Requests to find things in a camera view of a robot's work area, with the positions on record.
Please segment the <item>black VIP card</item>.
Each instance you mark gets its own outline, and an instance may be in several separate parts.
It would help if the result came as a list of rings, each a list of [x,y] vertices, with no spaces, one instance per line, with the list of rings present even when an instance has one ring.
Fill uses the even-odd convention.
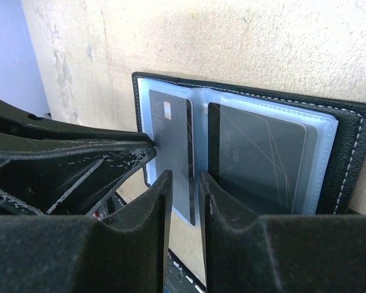
[[[149,91],[156,171],[173,172],[173,207],[196,224],[193,172],[192,104],[187,98]]]

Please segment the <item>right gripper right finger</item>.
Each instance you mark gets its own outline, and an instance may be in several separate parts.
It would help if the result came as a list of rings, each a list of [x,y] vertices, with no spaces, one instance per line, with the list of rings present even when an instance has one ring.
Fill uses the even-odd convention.
[[[366,292],[366,216],[259,215],[199,174],[208,292]]]

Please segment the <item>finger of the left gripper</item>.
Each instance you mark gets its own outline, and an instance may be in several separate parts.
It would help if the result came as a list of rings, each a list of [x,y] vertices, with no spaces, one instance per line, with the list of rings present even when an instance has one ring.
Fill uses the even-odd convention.
[[[90,215],[155,155],[146,139],[35,140],[0,133],[0,213]]]
[[[0,132],[28,139],[53,140],[123,140],[148,142],[142,132],[90,128],[37,117],[0,100]]]

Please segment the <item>black card holder wallet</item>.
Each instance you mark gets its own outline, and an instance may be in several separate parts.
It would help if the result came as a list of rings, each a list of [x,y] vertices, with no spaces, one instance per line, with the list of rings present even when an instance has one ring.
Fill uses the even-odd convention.
[[[318,201],[317,214],[346,214],[366,156],[366,103],[298,95],[211,81],[136,71],[132,74],[135,106],[138,80],[153,79],[188,88],[208,88],[333,115],[339,122]]]

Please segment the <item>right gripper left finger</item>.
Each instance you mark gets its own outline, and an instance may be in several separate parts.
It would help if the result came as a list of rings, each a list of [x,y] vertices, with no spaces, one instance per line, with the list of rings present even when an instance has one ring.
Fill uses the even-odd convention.
[[[172,179],[103,220],[0,215],[0,292],[163,292]]]

